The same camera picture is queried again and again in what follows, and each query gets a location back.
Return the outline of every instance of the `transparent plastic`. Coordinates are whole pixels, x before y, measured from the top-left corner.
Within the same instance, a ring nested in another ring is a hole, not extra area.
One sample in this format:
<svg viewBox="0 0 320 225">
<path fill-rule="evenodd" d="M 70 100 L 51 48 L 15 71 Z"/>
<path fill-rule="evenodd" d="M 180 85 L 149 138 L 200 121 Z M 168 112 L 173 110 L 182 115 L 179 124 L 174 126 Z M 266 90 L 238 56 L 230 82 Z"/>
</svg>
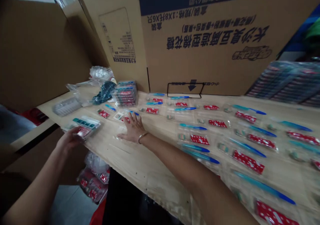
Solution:
<svg viewBox="0 0 320 225">
<path fill-rule="evenodd" d="M 52 111 L 60 117 L 68 115 L 81 108 L 81 103 L 75 97 L 60 101 L 52 107 Z"/>
</svg>

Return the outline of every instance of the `cardboard box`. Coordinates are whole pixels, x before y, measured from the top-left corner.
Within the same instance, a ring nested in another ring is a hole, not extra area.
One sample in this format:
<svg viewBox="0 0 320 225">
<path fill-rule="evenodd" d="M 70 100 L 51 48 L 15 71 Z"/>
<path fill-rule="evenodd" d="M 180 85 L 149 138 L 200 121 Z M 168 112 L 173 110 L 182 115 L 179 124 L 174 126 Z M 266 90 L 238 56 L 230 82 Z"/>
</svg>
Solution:
<svg viewBox="0 0 320 225">
<path fill-rule="evenodd" d="M 84 0 L 116 80 L 149 92 L 139 0 Z"/>
<path fill-rule="evenodd" d="M 74 1 L 64 7 L 63 12 L 80 39 L 92 65 L 109 67 L 106 53 L 83 0 Z"/>
<path fill-rule="evenodd" d="M 24 112 L 86 81 L 92 66 L 58 4 L 0 0 L 0 103 Z"/>
<path fill-rule="evenodd" d="M 113 59 L 110 66 L 116 79 L 140 83 L 146 80 L 147 67 L 151 92 L 166 92 L 168 83 L 174 82 L 169 92 L 198 93 L 202 85 L 196 83 L 204 82 L 202 93 L 219 95 L 244 94 L 319 3 L 139 0 L 139 5 L 138 0 L 84 1 L 108 60 Z M 119 55 L 125 53 L 118 47 L 125 46 L 120 39 L 126 31 L 132 40 L 125 55 L 135 56 L 135 64 L 126 63 Z"/>
</svg>

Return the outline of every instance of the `person's left hand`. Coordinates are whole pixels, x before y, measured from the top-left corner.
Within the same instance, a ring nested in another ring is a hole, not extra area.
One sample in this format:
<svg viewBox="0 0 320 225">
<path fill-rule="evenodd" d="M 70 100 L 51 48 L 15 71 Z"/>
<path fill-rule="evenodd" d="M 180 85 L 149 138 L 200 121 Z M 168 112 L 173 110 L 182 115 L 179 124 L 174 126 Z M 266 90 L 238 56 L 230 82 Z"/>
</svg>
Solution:
<svg viewBox="0 0 320 225">
<path fill-rule="evenodd" d="M 83 143 L 81 137 L 77 135 L 80 127 L 75 127 L 67 131 L 57 142 L 57 148 L 72 150 L 74 147 Z"/>
</svg>

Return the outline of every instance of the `bracelet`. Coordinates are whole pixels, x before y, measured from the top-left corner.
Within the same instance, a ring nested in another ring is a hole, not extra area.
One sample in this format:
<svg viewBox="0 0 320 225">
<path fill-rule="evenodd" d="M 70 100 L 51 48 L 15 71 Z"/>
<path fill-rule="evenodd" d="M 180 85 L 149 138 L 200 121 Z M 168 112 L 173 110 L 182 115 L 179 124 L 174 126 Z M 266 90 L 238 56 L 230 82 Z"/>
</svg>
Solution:
<svg viewBox="0 0 320 225">
<path fill-rule="evenodd" d="M 145 135 L 147 135 L 148 133 L 149 133 L 149 132 L 145 132 L 144 134 L 142 134 L 142 135 L 139 136 L 139 138 L 138 138 L 138 143 L 139 143 L 139 144 L 141 144 L 141 143 L 140 143 L 140 139 L 143 138 L 143 137 L 144 137 Z"/>
</svg>

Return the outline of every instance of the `hand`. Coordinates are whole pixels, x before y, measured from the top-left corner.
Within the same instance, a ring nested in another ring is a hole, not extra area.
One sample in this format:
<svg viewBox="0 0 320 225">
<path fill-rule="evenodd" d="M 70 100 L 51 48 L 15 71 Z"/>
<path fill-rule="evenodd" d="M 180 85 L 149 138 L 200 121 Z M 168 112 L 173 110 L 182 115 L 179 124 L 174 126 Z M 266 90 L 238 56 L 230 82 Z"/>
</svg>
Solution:
<svg viewBox="0 0 320 225">
<path fill-rule="evenodd" d="M 72 150 L 74 147 L 83 143 L 81 137 L 77 135 L 80 127 L 75 127 L 67 131 L 57 142 L 58 149 Z"/>
<path fill-rule="evenodd" d="M 117 137 L 130 142 L 138 142 L 139 137 L 146 132 L 141 121 L 141 116 L 137 118 L 134 112 L 133 115 L 129 112 L 129 119 L 130 124 L 126 119 L 123 119 L 123 122 L 127 127 L 127 134 L 118 134 Z"/>
</svg>

